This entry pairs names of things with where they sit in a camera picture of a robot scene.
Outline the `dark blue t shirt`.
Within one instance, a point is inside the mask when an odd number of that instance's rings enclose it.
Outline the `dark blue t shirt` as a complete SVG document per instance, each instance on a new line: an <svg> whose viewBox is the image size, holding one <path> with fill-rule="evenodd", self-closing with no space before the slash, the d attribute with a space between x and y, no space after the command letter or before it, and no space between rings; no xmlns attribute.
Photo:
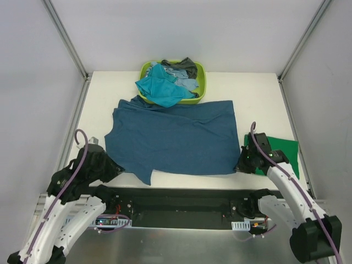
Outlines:
<svg viewBox="0 0 352 264"><path fill-rule="evenodd" d="M176 104L165 108L140 96L120 100L105 135L109 157L151 185L153 171L227 175L235 171L240 146L232 101Z"/></svg>

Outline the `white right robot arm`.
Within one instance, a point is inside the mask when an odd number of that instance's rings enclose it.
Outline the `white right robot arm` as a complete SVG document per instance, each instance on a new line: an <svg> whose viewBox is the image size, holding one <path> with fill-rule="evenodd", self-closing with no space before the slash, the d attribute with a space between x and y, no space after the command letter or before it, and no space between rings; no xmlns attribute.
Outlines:
<svg viewBox="0 0 352 264"><path fill-rule="evenodd" d="M236 168L245 173L261 170L285 200L282 204L268 189L257 190L238 205L239 215L251 219L265 215L277 226L287 227L291 251L301 263L331 256L341 263L341 221L313 200L297 179L287 156L271 148L266 134L248 133Z"/></svg>

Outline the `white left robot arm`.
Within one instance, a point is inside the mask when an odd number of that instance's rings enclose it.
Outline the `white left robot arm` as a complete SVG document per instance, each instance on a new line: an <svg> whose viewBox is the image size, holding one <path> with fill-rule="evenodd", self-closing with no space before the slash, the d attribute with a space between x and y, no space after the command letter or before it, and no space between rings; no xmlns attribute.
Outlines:
<svg viewBox="0 0 352 264"><path fill-rule="evenodd" d="M8 263L65 263L66 256L82 233L102 214L117 213L117 193L104 184L123 173L95 144L79 150L69 165L52 175L44 208L25 246L9 255ZM81 195L95 181L103 184L92 191L83 208L65 224Z"/></svg>

